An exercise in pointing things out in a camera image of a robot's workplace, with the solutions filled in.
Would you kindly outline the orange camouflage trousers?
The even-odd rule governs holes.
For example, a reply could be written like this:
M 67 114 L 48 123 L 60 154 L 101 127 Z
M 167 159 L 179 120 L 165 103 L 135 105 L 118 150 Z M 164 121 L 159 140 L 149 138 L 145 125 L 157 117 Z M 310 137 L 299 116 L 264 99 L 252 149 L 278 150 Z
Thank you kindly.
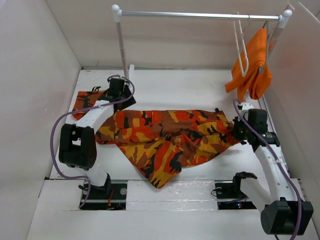
M 207 163 L 236 145 L 233 129 L 221 110 L 123 109 L 104 121 L 95 140 L 116 145 L 161 189 L 182 169 Z

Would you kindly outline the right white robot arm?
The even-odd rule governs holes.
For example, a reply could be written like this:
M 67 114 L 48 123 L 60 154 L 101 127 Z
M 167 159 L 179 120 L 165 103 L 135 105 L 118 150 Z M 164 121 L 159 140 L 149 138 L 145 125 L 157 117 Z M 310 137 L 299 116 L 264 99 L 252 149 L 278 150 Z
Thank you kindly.
M 234 137 L 246 141 L 259 160 L 268 185 L 265 189 L 258 177 L 250 172 L 238 172 L 231 191 L 237 197 L 246 195 L 260 213 L 260 222 L 267 235 L 302 236 L 312 218 L 312 203 L 302 200 L 298 187 L 290 178 L 281 156 L 280 141 L 268 130 L 268 114 L 250 103 L 235 107 Z

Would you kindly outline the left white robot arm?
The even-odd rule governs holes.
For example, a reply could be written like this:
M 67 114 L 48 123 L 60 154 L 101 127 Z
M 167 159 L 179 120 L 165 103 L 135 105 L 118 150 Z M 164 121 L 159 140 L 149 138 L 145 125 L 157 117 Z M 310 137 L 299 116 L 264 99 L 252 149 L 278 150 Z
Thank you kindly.
M 81 117 L 62 126 L 58 151 L 59 162 L 77 169 L 88 180 L 88 186 L 103 199 L 111 194 L 111 178 L 96 162 L 96 133 L 108 118 L 136 102 L 133 97 L 135 87 L 129 79 L 112 75 L 107 83 L 106 90 L 78 96 L 71 114 L 81 114 Z

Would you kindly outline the orange cloth on hanger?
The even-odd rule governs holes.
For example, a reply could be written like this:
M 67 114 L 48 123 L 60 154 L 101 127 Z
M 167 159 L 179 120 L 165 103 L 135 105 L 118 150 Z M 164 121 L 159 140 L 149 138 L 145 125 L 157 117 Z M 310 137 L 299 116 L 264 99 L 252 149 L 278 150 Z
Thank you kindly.
M 249 93 L 251 99 L 260 99 L 272 83 L 272 74 L 268 66 L 259 73 L 265 66 L 266 45 L 267 30 L 261 28 L 246 45 L 249 61 L 247 74 L 242 76 L 239 61 L 235 62 L 231 70 L 232 80 L 225 85 L 225 91 L 230 93 L 236 90 L 240 102 L 244 101 L 246 93 Z

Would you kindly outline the empty white hanger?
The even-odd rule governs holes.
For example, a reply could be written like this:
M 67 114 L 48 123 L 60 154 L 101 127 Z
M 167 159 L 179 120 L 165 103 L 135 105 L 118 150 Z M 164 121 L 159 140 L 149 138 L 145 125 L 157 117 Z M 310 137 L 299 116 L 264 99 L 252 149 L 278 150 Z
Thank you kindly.
M 240 19 L 237 19 L 233 22 L 233 30 L 240 73 L 242 77 L 245 77 L 249 71 L 249 58 Z

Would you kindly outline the grey hanger holding cloth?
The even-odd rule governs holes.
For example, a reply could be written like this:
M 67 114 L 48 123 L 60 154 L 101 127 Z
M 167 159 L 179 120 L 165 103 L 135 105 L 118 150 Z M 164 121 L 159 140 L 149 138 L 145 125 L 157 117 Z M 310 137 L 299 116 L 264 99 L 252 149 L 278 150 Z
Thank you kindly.
M 280 36 L 280 33 L 281 33 L 281 30 L 279 30 L 280 24 L 281 22 L 279 21 L 275 27 L 271 28 L 269 21 L 266 21 L 263 25 L 263 28 L 266 29 L 265 62 L 264 62 L 264 65 L 259 68 L 259 71 L 258 71 L 259 76 L 265 71 L 268 65 L 270 54 Z

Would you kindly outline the white metal clothes rack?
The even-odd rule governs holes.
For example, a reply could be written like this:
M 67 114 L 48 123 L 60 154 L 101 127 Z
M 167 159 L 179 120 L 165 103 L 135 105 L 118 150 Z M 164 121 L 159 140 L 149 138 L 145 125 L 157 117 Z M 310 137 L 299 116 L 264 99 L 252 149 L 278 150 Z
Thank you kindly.
M 269 21 L 270 28 L 274 28 L 280 22 L 279 29 L 281 33 L 286 27 L 290 17 L 293 14 L 291 9 L 286 9 L 281 15 L 252 15 L 252 14 L 227 14 L 227 13 L 189 13 L 189 12 L 161 12 L 161 11 L 132 11 L 122 10 L 117 4 L 111 7 L 113 20 L 117 29 L 118 44 L 122 61 L 122 68 L 125 77 L 129 76 L 129 68 L 127 64 L 124 37 L 121 27 L 122 17 L 158 17 L 158 18 L 191 18 L 191 19 L 212 19 L 212 20 L 236 20 L 242 21 Z

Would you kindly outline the white foam block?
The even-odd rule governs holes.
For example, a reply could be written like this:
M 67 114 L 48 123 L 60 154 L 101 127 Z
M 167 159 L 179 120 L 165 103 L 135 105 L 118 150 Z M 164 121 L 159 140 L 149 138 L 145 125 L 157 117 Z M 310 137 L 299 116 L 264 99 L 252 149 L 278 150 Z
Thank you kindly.
M 207 212 L 216 211 L 216 197 L 211 194 L 213 180 L 173 180 L 157 189 L 144 180 L 127 183 L 126 210 Z

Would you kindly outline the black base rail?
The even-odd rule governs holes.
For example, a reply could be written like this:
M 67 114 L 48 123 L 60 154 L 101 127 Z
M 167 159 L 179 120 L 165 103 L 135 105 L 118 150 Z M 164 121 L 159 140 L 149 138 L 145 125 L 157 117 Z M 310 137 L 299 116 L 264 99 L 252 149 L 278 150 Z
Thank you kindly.
M 91 188 L 88 196 L 82 195 L 80 200 L 81 210 L 126 210 L 126 197 L 128 181 L 114 181 L 109 185 L 109 191 L 98 191 Z M 214 181 L 211 194 L 216 197 L 217 210 L 254 210 L 255 206 L 250 199 L 240 192 L 231 190 L 232 181 Z

